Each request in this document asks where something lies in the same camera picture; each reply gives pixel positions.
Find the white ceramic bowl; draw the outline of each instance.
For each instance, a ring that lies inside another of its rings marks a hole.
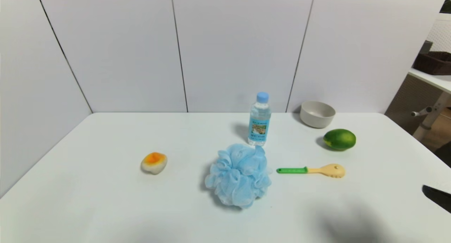
[[[330,105],[319,101],[305,101],[301,105],[301,120],[312,127],[322,129],[329,126],[335,116]]]

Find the wall panel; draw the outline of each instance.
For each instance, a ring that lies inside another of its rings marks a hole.
[[[95,112],[186,112],[171,0],[42,0]]]
[[[91,113],[39,0],[1,0],[0,197]]]
[[[314,0],[288,111],[387,109],[444,0]]]
[[[174,0],[190,112],[285,112],[312,0]]]

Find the black object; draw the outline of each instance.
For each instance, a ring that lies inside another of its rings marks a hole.
[[[423,185],[422,192],[431,201],[451,213],[451,194]]]
[[[439,51],[418,54],[414,68],[430,75],[451,75],[451,54]]]
[[[431,50],[433,42],[425,40],[423,46],[420,49],[420,54],[427,54]]]

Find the brown basket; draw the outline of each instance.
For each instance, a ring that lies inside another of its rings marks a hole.
[[[414,68],[431,75],[451,75],[451,54],[433,51],[418,54]]]

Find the plastic bottle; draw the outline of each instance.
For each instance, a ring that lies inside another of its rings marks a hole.
[[[269,95],[266,92],[257,94],[257,102],[251,107],[248,143],[263,146],[268,134],[271,110],[268,105]]]

